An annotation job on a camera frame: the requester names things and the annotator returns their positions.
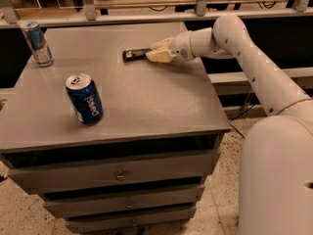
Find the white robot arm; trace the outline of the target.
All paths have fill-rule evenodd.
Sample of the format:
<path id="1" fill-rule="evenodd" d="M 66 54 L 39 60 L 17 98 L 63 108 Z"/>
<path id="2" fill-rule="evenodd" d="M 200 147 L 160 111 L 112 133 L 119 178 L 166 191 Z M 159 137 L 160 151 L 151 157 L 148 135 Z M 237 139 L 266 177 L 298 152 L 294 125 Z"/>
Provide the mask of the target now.
<path id="1" fill-rule="evenodd" d="M 313 99 L 251 40 L 235 15 L 151 46 L 151 62 L 229 55 L 242 68 L 266 118 L 240 154 L 239 234 L 313 235 Z"/>

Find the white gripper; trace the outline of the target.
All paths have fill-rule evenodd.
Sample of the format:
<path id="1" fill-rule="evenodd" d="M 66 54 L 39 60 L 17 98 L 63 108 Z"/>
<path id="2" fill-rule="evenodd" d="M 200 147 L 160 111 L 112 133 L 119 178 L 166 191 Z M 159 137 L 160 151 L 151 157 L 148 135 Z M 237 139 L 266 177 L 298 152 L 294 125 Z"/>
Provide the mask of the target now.
<path id="1" fill-rule="evenodd" d="M 176 36 L 167 37 L 151 45 L 152 51 L 146 54 L 151 62 L 155 63 L 171 63 L 172 60 L 176 62 L 187 62 L 194 59 L 191 49 L 191 35 L 190 31 L 185 31 Z"/>

